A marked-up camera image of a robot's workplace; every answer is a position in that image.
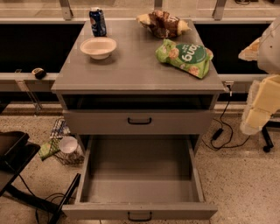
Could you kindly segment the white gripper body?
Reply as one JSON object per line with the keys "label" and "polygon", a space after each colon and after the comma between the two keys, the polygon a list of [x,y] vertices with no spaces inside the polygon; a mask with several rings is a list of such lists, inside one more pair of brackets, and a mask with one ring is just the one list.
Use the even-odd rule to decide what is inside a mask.
{"label": "white gripper body", "polygon": [[259,132],[267,122],[267,113],[254,106],[257,94],[260,89],[260,81],[254,80],[248,91],[247,105],[242,116],[240,130],[245,135],[254,135]]}

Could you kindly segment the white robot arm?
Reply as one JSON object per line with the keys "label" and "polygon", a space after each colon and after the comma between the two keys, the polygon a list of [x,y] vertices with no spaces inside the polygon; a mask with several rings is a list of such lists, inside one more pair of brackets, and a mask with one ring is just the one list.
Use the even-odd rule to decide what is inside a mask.
{"label": "white robot arm", "polygon": [[269,75],[262,81],[252,82],[241,117],[241,132],[254,135],[280,109],[280,17],[269,25],[260,38],[243,49],[238,58],[255,60],[258,68]]}

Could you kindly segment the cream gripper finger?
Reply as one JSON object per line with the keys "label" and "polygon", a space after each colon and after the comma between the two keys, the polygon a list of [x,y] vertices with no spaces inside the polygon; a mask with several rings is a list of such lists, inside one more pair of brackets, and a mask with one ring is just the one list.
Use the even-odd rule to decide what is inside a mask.
{"label": "cream gripper finger", "polygon": [[267,113],[267,122],[271,116],[280,109],[279,74],[268,76],[260,81],[260,89],[259,93],[257,94],[254,106],[258,109],[264,110]]}

